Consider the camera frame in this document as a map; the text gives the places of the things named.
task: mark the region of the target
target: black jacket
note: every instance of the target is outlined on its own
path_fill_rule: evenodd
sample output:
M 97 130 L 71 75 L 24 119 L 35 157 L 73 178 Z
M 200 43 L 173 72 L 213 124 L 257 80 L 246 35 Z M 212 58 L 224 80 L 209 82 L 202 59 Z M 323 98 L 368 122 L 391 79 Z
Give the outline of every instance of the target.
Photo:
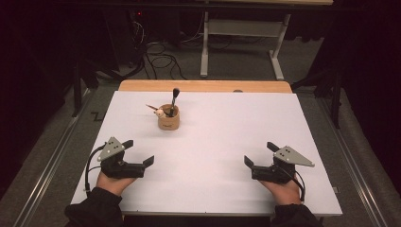
M 65 215 L 70 219 L 66 227 L 120 227 L 124 226 L 118 204 L 122 198 L 102 188 L 95 187 L 91 196 L 80 204 L 68 205 Z M 275 207 L 272 227 L 322 227 L 304 205 Z

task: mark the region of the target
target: white tabletop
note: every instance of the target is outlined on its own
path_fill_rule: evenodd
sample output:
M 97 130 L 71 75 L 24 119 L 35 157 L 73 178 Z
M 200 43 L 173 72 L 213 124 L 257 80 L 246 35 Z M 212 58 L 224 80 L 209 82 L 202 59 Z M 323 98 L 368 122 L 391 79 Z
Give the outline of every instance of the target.
M 111 136 L 133 140 L 124 160 L 142 163 L 154 155 L 145 177 L 129 186 L 120 203 L 124 214 L 265 216 L 274 211 L 270 192 L 252 180 L 247 155 L 270 166 L 277 147 L 291 146 L 315 167 L 296 166 L 305 180 L 305 205 L 317 216 L 341 214 L 322 160 L 294 94 L 181 92 L 181 125 L 162 131 L 146 104 L 170 103 L 171 92 L 115 92 L 94 144 Z M 99 163 L 94 157 L 91 166 Z M 98 169 L 91 171 L 91 187 Z M 72 203 L 86 199 L 84 175 Z

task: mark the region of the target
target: gray floor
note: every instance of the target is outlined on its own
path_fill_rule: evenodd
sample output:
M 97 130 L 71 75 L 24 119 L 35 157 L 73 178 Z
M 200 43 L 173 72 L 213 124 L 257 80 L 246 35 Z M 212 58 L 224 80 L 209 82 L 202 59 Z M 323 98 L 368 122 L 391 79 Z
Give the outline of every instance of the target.
M 214 48 L 210 50 L 208 79 L 274 80 L 266 48 L 274 42 L 255 43 L 255 38 L 235 40 L 221 50 L 218 48 L 225 46 L 224 42 L 211 43 Z M 279 61 L 286 81 L 292 83 L 306 75 L 320 44 L 321 41 L 306 44 L 300 40 L 285 41 Z M 161 46 L 153 46 L 149 52 L 157 52 L 157 48 Z M 186 78 L 200 79 L 200 46 L 168 47 L 166 53 L 177 58 Z M 162 66 L 168 60 L 154 63 Z M 147 69 L 154 78 L 149 65 Z M 157 72 L 158 79 L 171 79 L 169 69 L 157 69 Z M 180 78 L 177 67 L 172 72 L 175 79 Z M 142 71 L 132 78 L 146 79 L 147 75 Z M 87 90 L 85 106 L 76 118 L 71 117 L 72 91 L 66 96 L 66 104 L 48 122 L 0 201 L 0 226 L 62 226 L 67 221 L 63 209 L 72 199 L 101 126 L 101 121 L 96 121 L 96 113 L 97 118 L 106 113 L 117 89 L 116 82 L 101 80 L 97 90 Z M 302 87 L 294 92 L 330 182 L 339 190 L 337 197 L 343 211 L 342 216 L 325 218 L 324 226 L 401 226 L 400 197 L 363 136 L 346 94 L 342 92 L 340 129 L 337 130 L 328 118 L 330 100 L 315 98 L 312 91 L 313 87 Z

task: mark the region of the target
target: table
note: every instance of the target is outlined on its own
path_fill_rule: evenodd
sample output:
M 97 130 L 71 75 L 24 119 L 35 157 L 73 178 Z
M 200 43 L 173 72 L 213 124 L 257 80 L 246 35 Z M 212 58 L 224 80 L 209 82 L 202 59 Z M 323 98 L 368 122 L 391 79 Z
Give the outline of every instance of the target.
M 240 2 L 240 3 L 263 3 L 263 4 L 286 4 L 286 5 L 332 5 L 333 0 L 206 0 L 209 2 Z M 271 65 L 277 80 L 284 80 L 280 63 L 277 59 L 281 45 L 286 35 L 290 14 L 286 14 L 282 22 L 261 22 L 261 21 L 239 21 L 209 19 L 209 13 L 204 13 L 203 25 L 203 49 L 200 61 L 200 76 L 207 78 L 209 51 L 209 34 L 217 35 L 240 35 L 255 37 L 274 37 L 277 44 L 274 50 L 269 51 Z
M 174 87 L 181 89 L 176 100 L 181 125 L 176 131 L 161 131 L 146 104 L 169 103 Z M 315 163 L 313 168 L 297 166 L 312 213 L 341 214 L 297 96 L 286 82 L 125 80 L 113 96 L 94 148 L 111 136 L 120 142 L 133 140 L 124 158 L 129 163 L 155 156 L 145 177 L 124 192 L 120 207 L 125 215 L 271 216 L 271 194 L 251 179 L 243 163 L 247 155 L 256 165 L 269 166 L 268 141 L 280 148 L 292 146 Z M 97 165 L 95 157 L 91 166 Z M 97 173 L 91 172 L 91 185 Z M 83 175 L 72 203 L 86 198 L 82 188 Z

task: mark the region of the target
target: wooden container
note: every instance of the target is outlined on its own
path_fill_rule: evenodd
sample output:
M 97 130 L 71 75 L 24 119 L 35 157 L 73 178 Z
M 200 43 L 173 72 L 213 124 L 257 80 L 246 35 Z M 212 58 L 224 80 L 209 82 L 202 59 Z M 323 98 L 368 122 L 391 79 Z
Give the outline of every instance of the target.
M 171 104 L 165 104 L 160 108 L 162 108 L 165 113 L 170 113 Z M 178 129 L 180 127 L 180 109 L 178 106 L 174 106 L 172 117 L 159 117 L 158 125 L 161 130 L 165 131 L 175 131 Z

